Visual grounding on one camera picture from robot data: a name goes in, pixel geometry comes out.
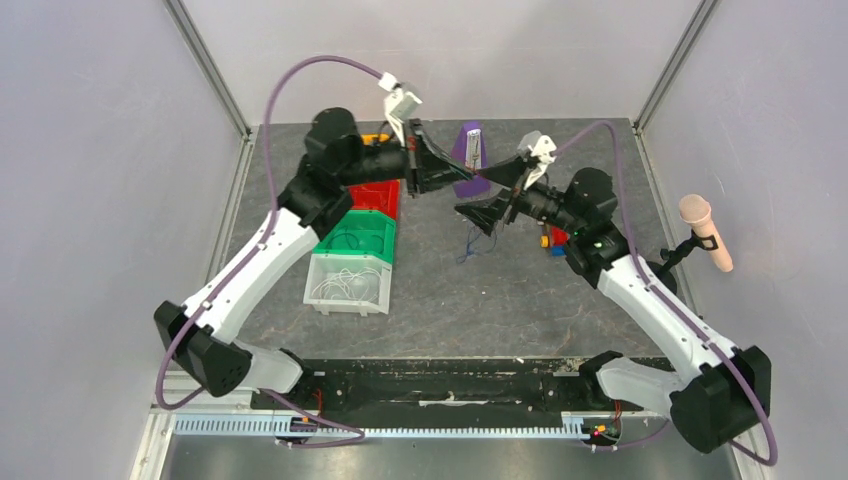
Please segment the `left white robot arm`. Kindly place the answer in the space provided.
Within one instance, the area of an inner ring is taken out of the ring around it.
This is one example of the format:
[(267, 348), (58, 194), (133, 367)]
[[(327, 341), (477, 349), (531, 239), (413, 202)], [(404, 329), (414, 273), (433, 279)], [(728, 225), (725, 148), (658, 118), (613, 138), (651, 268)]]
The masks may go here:
[(245, 386), (274, 390), (295, 409), (313, 398), (314, 383), (297, 358), (236, 338), (270, 288), (351, 210), (350, 187), (401, 179), (419, 195), (472, 176), (430, 140), (418, 119), (401, 121), (394, 140), (368, 144), (351, 112), (329, 108), (314, 117), (304, 145), (296, 174), (249, 242), (200, 291), (182, 303), (165, 300), (153, 314), (167, 361), (213, 397)]

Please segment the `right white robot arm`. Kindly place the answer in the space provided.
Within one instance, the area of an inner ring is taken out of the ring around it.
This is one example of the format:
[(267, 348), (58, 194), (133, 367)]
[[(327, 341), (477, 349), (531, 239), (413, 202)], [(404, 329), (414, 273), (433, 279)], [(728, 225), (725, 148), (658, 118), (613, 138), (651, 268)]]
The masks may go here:
[(661, 349), (673, 369), (663, 371), (605, 352), (580, 369), (577, 392), (591, 408), (624, 401), (668, 419), (693, 448), (710, 453), (771, 413), (771, 361), (758, 347), (741, 349), (709, 327), (664, 282), (664, 267), (632, 251), (612, 221), (618, 199), (612, 178), (587, 167), (566, 190), (545, 183), (521, 188), (525, 160), (483, 170), (502, 184), (497, 195), (456, 205), (485, 234), (518, 215), (566, 232), (572, 271), (623, 309)]

